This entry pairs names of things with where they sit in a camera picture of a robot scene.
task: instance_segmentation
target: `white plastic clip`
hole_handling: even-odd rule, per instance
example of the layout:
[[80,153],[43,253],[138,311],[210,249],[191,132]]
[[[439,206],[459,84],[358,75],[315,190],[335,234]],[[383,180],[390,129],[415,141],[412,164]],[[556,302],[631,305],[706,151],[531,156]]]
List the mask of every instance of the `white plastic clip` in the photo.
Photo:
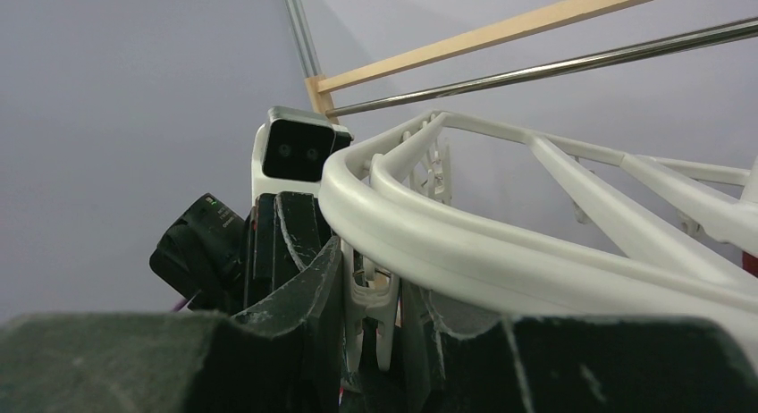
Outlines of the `white plastic clip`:
[[[390,276],[389,283],[368,288],[355,283],[354,249],[342,241],[342,263],[345,283],[345,352],[348,371],[358,371],[363,348],[363,319],[372,317],[379,323],[376,328],[376,362],[379,369],[390,369],[392,337],[398,313],[400,278]],[[364,259],[364,266],[369,260]]]
[[[579,163],[579,157],[575,156],[575,160],[577,160],[577,163]],[[578,223],[587,225],[588,223],[592,222],[592,218],[585,212],[583,208],[581,208],[576,201],[571,200],[571,203],[574,204],[574,217],[577,219]]]
[[686,235],[693,239],[698,239],[703,235],[703,226],[689,215],[677,209],[677,216],[680,222],[680,228]]

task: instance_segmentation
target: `white plastic frame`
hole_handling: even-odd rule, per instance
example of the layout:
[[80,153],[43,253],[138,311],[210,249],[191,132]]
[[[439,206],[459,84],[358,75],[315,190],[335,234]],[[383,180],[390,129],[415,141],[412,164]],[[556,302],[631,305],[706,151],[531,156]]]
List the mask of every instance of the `white plastic frame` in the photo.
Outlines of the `white plastic frame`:
[[[471,215],[403,186],[443,127],[527,145],[628,257]],[[419,115],[335,153],[324,167],[319,203],[350,245],[428,289],[504,313],[703,316],[735,335],[758,364],[758,280],[572,156],[621,167],[709,235],[758,254],[755,169],[632,156],[446,112]],[[368,175],[370,186],[361,181]],[[690,178],[742,185],[745,191],[740,200],[728,199]]]

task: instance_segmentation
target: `clothing rail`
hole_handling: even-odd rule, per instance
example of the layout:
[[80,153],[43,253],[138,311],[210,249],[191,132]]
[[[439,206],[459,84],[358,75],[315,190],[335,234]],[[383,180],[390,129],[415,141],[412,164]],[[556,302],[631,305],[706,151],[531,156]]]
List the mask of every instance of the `clothing rail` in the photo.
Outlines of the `clothing rail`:
[[610,51],[585,55],[556,63],[542,64],[513,72],[499,73],[475,80],[466,80],[441,87],[427,88],[412,93],[400,94],[398,96],[384,97],[355,105],[338,107],[325,111],[325,114],[329,117],[359,114],[361,112],[382,109],[385,107],[406,105],[440,97],[455,96],[482,89],[493,89],[504,85],[540,80],[553,76],[565,75],[567,73],[589,71],[599,67],[629,63],[636,60],[679,53],[690,49],[753,38],[755,36],[758,36],[758,17],[742,21],[734,21],[709,29],[691,31],[668,38],[651,40],[632,46],[623,46]]

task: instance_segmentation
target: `wooden beam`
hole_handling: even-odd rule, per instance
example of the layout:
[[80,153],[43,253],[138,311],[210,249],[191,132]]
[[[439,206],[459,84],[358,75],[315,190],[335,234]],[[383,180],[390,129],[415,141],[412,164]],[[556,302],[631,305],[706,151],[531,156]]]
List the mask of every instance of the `wooden beam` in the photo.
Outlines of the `wooden beam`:
[[[329,92],[319,93],[316,88],[318,82],[326,78],[324,75],[311,76],[306,78],[306,89],[308,97],[310,98],[310,104],[313,106],[313,111],[320,114],[326,114],[326,111],[334,109],[334,102],[332,101],[332,95]],[[330,117],[329,121],[332,124],[339,124],[337,118]]]
[[344,89],[396,72],[470,53],[546,30],[557,29],[652,0],[564,0],[481,29],[422,46],[401,55],[318,81],[318,93]]

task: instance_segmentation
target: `metal pole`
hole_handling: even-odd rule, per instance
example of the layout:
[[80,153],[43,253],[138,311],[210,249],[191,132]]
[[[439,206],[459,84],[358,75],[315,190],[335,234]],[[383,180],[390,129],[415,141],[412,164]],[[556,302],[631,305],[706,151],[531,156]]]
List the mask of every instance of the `metal pole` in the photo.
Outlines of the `metal pole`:
[[290,15],[292,25],[292,34],[295,38],[295,45],[298,48],[300,62],[303,66],[303,73],[306,78],[316,76],[321,72],[316,57],[316,48],[313,45],[313,39],[310,37],[310,29],[307,26],[306,13],[303,9],[301,0],[284,0],[287,6],[287,13]]
[[572,58],[562,62],[542,64],[536,67],[521,69],[513,72],[500,73],[485,76],[475,80],[466,80],[441,87],[428,88],[408,94],[379,98],[364,103],[338,107],[326,111],[326,116],[343,116],[358,114],[397,105],[431,100],[433,98],[455,96],[457,94],[470,93],[481,89],[493,89],[519,82],[540,80],[567,73],[589,71],[604,66],[634,62],[660,55],[674,54],[690,49],[702,48],[752,38],[758,36],[758,17],[728,24],[700,29],[689,33],[671,36],[668,38],[652,40],[632,46],[612,49],[601,53]]

